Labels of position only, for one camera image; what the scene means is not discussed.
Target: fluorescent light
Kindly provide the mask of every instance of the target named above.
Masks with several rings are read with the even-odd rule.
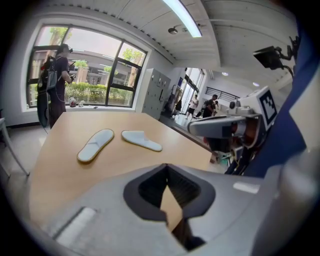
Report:
[[[162,0],[164,1],[179,17],[179,19],[183,22],[186,26],[188,31],[190,32],[193,38],[200,38],[202,37],[201,31],[198,28],[197,23],[195,22],[194,18],[190,15],[187,8],[182,4],[180,0]]]

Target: black rubber opening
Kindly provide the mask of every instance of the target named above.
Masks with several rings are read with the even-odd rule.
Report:
[[[123,198],[140,218],[167,222],[166,213],[160,210],[166,186],[182,208],[182,220],[172,234],[188,251],[193,250],[205,242],[192,236],[188,219],[204,215],[212,205],[216,193],[209,182],[175,165],[162,164],[130,181]]]

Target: locker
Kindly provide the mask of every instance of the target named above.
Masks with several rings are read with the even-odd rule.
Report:
[[[146,78],[148,85],[141,112],[158,120],[171,80],[154,68],[148,69],[147,73],[149,74]]]

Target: floor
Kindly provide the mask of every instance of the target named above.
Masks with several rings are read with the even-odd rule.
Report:
[[[223,112],[221,112],[220,110],[217,110],[217,114],[216,116],[221,116],[221,115],[225,115]],[[195,121],[197,120],[196,118],[191,118],[191,116],[188,117],[188,119],[186,119],[186,115],[184,114],[180,114],[180,115],[174,115],[173,118],[168,118],[164,115],[161,115],[160,116],[160,119],[159,121],[169,127],[172,127],[172,126],[178,126],[184,130],[187,131],[187,127],[188,127],[188,124],[191,122],[191,121]]]
[[[166,120],[166,122],[166,125],[168,126],[172,125],[172,123],[168,122],[174,122],[175,124],[186,128],[189,121],[186,120],[186,116],[180,115],[179,118],[176,117],[175,119]],[[8,148],[5,147],[3,143],[0,143],[0,161],[6,170],[11,173],[11,177],[8,179],[0,167],[1,186],[11,200],[16,212],[24,218],[29,218],[30,216],[30,177],[32,176],[32,171],[35,167],[41,147],[49,132],[50,129],[44,130],[41,126],[8,129],[13,148],[25,169],[30,172],[29,177],[26,177],[19,168]],[[225,167],[219,164],[209,163],[208,171],[223,174],[225,172]]]

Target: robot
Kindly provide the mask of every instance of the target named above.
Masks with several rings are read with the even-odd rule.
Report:
[[[241,162],[244,152],[264,143],[276,117],[271,92],[264,87],[231,102],[227,115],[191,122],[188,129],[207,138],[239,138],[241,149],[230,146]],[[295,155],[271,167],[264,178],[167,163],[134,170],[96,184],[44,230],[79,255],[269,255],[317,201],[320,180],[310,176],[319,167],[319,152]],[[302,172],[306,165],[308,171]],[[166,186],[182,209],[172,232],[160,210]],[[305,193],[306,186],[313,192]],[[284,204],[292,209],[290,216]],[[284,223],[286,228],[277,231]]]
[[[231,152],[234,162],[226,174],[241,175],[263,145],[277,109],[268,86],[231,101],[227,115],[192,121],[188,131],[205,137],[211,150]]]

